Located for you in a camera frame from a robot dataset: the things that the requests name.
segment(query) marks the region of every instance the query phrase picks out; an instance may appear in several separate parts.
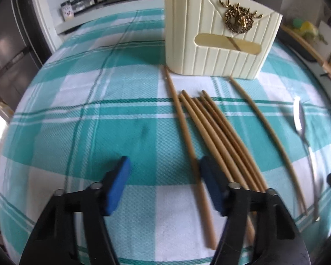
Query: wooden stick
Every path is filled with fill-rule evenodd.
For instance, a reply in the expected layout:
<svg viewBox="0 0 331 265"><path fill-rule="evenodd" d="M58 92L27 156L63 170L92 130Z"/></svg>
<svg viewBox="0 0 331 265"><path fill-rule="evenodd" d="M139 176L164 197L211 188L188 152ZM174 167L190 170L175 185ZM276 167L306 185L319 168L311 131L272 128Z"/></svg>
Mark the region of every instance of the wooden stick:
<svg viewBox="0 0 331 265"><path fill-rule="evenodd" d="M249 188L254 191L261 191L259 186L256 184L254 179L252 178L251 174L249 173L248 169L246 168L245 164L241 160L240 156L235 151L233 145L230 143L226 135L223 133L221 128L218 126L218 124L215 122L213 117L208 113L208 111L205 109L205 107L200 103L200 101L196 98L193 99L196 103L197 107L201 110L202 114L206 117L207 121L210 123L212 128L215 130L216 134L222 141L223 145L228 149L229 154L234 159L235 163L238 166L238 169L240 170L241 174L244 176L246 183L249 185Z"/></svg>
<svg viewBox="0 0 331 265"><path fill-rule="evenodd" d="M233 147L236 149L237 153L246 165L246 168L249 169L249 171L251 172L252 177L260 188L260 191L264 192L268 188L267 184L261 174L259 167L257 166L250 152L246 148L246 145L244 144L244 142L242 142L235 129L232 127L230 122L227 120L221 110L217 107L211 97L205 91L202 91L202 93L204 94L206 99L204 97L200 97L200 99L204 103L206 109L211 113L212 117L216 120L218 125L222 128L224 134L228 137Z"/></svg>
<svg viewBox="0 0 331 265"><path fill-rule="evenodd" d="M186 124L185 115L181 108L180 101L178 99L178 95L175 90L174 84L171 80L168 69L166 67L164 67L164 70L166 73L170 93L173 98L174 106L177 111L179 124L180 124L180 128L181 128L181 131L183 134L185 145L186 145L186 148L187 148L187 151L189 154L189 159L190 159L190 164L191 164L191 168L193 171L193 175L194 175L195 181L196 181L196 188L197 188L196 200L197 200L198 207L200 209L201 220L202 220L202 224L204 227L204 233L205 233L205 236L207 239L207 246L209 248L211 248L212 250L215 250L217 248L217 238L216 238L216 233L214 231L210 207L209 207L206 193L205 193L205 187L204 187L204 184L201 182L201 178L200 178L200 170L199 170L198 161L196 158L195 149L191 142L191 137L190 137L189 129Z"/></svg>
<svg viewBox="0 0 331 265"><path fill-rule="evenodd" d="M211 154L213 155L214 159L216 160L216 162L220 166L221 170L226 175L228 181L233 182L234 179L233 179L232 175L230 174L225 162L223 161L220 152L218 151L218 149L216 148L216 146L215 146L214 142L212 141L210 135L206 131L206 128L203 126L200 119L197 117L195 111L192 109L192 107L190 106L190 104L188 103L188 101L186 100L184 95L180 94L179 98L182 101L183 105L186 107L186 110L188 111L188 113L191 116L192 120L194 121L197 129L199 130L205 144L207 145L207 148L210 150ZM254 229L253 223L251 222L251 219L249 217L248 217L248 221L247 221L246 226L247 226L247 237L248 237L249 243L253 244L255 229Z"/></svg>
<svg viewBox="0 0 331 265"><path fill-rule="evenodd" d="M305 214L308 214L307 211L307 207L306 207L306 202L304 199L304 195L303 195L303 191L300 187L297 175L294 171L293 165L290 162L290 158L288 157L288 154L286 153L280 139L278 138L278 136L276 135L275 131L273 130L273 128L271 127L270 123L267 121L267 119L265 118L265 116L262 114L262 112L260 111L260 109L257 107L257 105L255 104L255 102L251 99L251 97L246 93L246 91L233 79L233 78L229 78L230 82L232 83L232 85L236 88L236 90L246 99L246 101L248 102L248 104L253 108L253 110L256 112L256 114L258 115L259 119L261 120L261 122L264 124L266 130L268 131L268 133L270 134L271 138L273 139L274 143L276 144L278 151L281 154L281 157L283 158L284 163L286 164L286 167L288 168L288 171L290 172L290 176L293 180L295 189L298 193L298 196L300 197L300 201L301 201L301 205L303 207L303 210L305 212Z"/></svg>
<svg viewBox="0 0 331 265"><path fill-rule="evenodd" d="M235 164L233 158L230 156L228 150L225 148L223 145L221 139L218 137L216 134L215 130L211 126L211 124L208 122L204 114L201 112L201 110L198 108L196 103L191 99L191 97L187 94L186 91L182 90L181 93L184 95L185 99L191 106L191 108L194 110L196 113L197 117L199 118L200 122L202 125L205 127L206 131L210 135L212 141L214 142L216 148L220 152L225 164L227 165L230 174L233 176L234 181L238 182L242 187L245 189L249 189L249 186L247 185L245 179L241 175L237 165Z"/></svg>

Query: napkin holder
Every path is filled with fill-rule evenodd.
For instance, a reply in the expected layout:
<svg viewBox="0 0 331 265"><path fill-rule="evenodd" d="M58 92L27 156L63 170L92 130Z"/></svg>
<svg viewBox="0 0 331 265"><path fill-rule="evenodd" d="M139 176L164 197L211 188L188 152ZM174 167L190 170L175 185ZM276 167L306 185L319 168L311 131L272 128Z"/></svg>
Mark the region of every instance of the napkin holder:
<svg viewBox="0 0 331 265"><path fill-rule="evenodd" d="M166 64L173 72L189 76L254 79L282 19L252 0L164 3Z"/></svg>

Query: blue foam pad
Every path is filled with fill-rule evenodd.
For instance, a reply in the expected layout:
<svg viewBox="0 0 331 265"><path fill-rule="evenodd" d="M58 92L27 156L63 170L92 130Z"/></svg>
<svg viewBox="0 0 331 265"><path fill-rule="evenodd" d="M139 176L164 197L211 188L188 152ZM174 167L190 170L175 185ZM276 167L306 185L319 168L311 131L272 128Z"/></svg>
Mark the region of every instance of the blue foam pad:
<svg viewBox="0 0 331 265"><path fill-rule="evenodd" d="M219 213L222 214L224 211L222 192L219 187L219 183L216 181L216 179L213 175L212 167L214 167L214 168L218 167L218 164L212 158L210 158L208 156L204 156L200 160L201 177L203 178L203 180L206 184L206 187L210 194L214 208Z"/></svg>
<svg viewBox="0 0 331 265"><path fill-rule="evenodd" d="M104 208L107 216L111 215L117 209L126 181L131 173L130 159L127 156L123 156L114 171L117 171L117 174L107 192L107 202Z"/></svg>

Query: deer antler ornament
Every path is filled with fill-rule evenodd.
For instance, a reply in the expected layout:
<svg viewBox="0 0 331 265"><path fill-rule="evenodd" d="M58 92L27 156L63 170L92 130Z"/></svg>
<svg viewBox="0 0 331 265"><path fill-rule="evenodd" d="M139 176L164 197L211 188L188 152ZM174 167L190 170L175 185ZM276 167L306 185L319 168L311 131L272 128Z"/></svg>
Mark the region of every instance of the deer antler ornament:
<svg viewBox="0 0 331 265"><path fill-rule="evenodd" d="M227 28L233 33L244 34L247 33L253 26L253 18L262 18L262 14L256 15L257 11L250 13L250 8L241 7L239 3L234 6L231 5L229 0L227 4L219 0L223 7L228 8L223 20Z"/></svg>

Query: table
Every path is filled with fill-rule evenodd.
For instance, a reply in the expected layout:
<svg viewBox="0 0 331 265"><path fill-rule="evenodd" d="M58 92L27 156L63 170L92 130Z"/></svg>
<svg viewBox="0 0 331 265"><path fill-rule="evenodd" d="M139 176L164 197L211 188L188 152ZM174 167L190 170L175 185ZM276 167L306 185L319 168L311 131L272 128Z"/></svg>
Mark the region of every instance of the table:
<svg viewBox="0 0 331 265"><path fill-rule="evenodd" d="M120 13L84 24L41 68L11 121L0 160L0 223L10 257L18 263L46 202L58 188L85 189L122 155L132 174L116 212L105 219L123 264L206 264L194 179L172 99L162 73L163 9ZM314 254L331 228L331 104L311 72L275 42L255 80L238 80L283 143L309 206L299 209L290 177L248 104L222 77L173 74L178 91L206 90L225 112L270 187L275 188ZM315 152L321 221L312 223L313 188L307 154L293 125L293 98L304 103ZM196 154L208 154L188 118ZM216 233L225 218L212 210ZM76 215L81 261L87 249ZM241 263L250 247L243 249Z"/></svg>

